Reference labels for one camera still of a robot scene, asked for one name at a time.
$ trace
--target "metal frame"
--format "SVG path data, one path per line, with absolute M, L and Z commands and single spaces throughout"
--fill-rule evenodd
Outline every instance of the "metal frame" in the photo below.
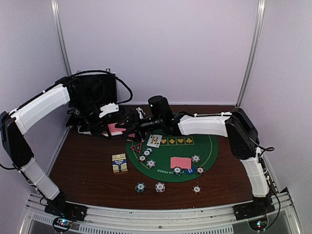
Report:
M 293 234 L 301 234 L 300 224 L 296 216 L 292 200 L 287 192 L 278 194 L 281 201 L 281 211 L 287 212 L 287 219 Z M 32 220 L 52 224 L 55 216 L 44 212 L 40 205 L 41 196 L 30 194 L 26 205 L 26 216 L 20 229 L 20 234 L 27 234 Z M 276 214 L 278 202 L 273 197 Z M 209 208 L 181 209 L 181 210 L 127 210 L 107 207 L 88 206 L 84 222 L 75 222 L 72 231 L 82 234 L 123 233 L 123 234 L 200 234 L 217 233 L 217 230 L 227 230 L 233 233 L 233 225 L 246 222 L 236 221 L 233 206 L 224 205 Z
M 69 64 L 68 55 L 67 55 L 66 46 L 65 46 L 62 24 L 61 24 L 61 20 L 60 20 L 59 1 L 58 0 L 51 0 L 51 4 L 52 4 L 52 12 L 53 12 L 53 16 L 54 16 L 55 26 L 56 26 L 57 32 L 58 32 L 58 41 L 59 41 L 59 46 L 60 46 L 60 50 L 62 53 L 64 68 L 65 68 L 66 74 L 68 76 L 70 76 L 72 74 L 72 71 L 70 69 L 70 64 Z
M 250 49 L 250 54 L 248 58 L 248 63 L 245 71 L 244 80 L 242 83 L 242 87 L 239 92 L 239 96 L 237 99 L 236 106 L 240 107 L 246 92 L 247 84 L 250 79 L 253 65 L 254 65 L 254 59 L 255 59 L 255 53 L 259 44 L 260 35 L 262 31 L 262 25 L 263 25 L 263 19 L 264 19 L 264 11 L 265 11 L 265 0 L 259 0 L 258 3 L 258 12 L 255 20 L 255 26 L 254 26 L 254 32 L 253 32 L 253 41 L 252 46 Z

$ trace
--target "poker table mat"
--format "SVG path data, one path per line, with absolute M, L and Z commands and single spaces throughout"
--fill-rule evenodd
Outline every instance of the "poker table mat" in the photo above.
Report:
M 150 134 L 146 136 L 146 140 L 141 143 L 141 153 L 131 149 L 132 146 L 140 144 L 140 142 L 128 141 L 126 144 L 127 155 L 132 164 L 146 176 L 163 181 L 163 182 L 184 182 L 198 178 L 200 175 L 196 172 L 189 175 L 183 170 L 181 175 L 175 175 L 170 168 L 171 157 L 189 157 L 194 155 L 200 156 L 198 163 L 192 163 L 192 169 L 204 167 L 208 171 L 218 155 L 218 141 L 215 136 L 210 135 L 190 135 L 190 136 L 170 136 L 163 132 L 155 131 L 151 134 L 162 135 L 162 141 L 159 148 L 146 146 Z M 156 166 L 148 168 L 146 162 L 140 162 L 138 158 L 143 155 L 145 149 L 151 148 L 153 152 L 147 157 L 147 161 L 152 159 L 156 162 Z

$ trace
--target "blue poker chip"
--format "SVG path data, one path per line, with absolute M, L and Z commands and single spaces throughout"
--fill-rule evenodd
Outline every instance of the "blue poker chip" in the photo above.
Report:
M 185 169 L 184 172 L 185 172 L 186 174 L 188 174 L 188 175 L 192 175 L 192 174 L 194 174 L 194 173 L 196 172 L 196 169 L 195 169 L 194 166 L 192 166 L 191 169 Z

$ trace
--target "red triangle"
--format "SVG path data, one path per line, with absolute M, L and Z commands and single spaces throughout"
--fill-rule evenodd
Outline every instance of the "red triangle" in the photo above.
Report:
M 130 149 L 140 154 L 142 150 L 142 143 L 131 146 Z

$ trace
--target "playing card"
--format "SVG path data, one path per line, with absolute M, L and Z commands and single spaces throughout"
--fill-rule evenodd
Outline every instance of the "playing card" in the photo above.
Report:
M 161 138 L 162 138 L 162 135 L 151 134 L 146 145 L 158 148 L 160 146 Z

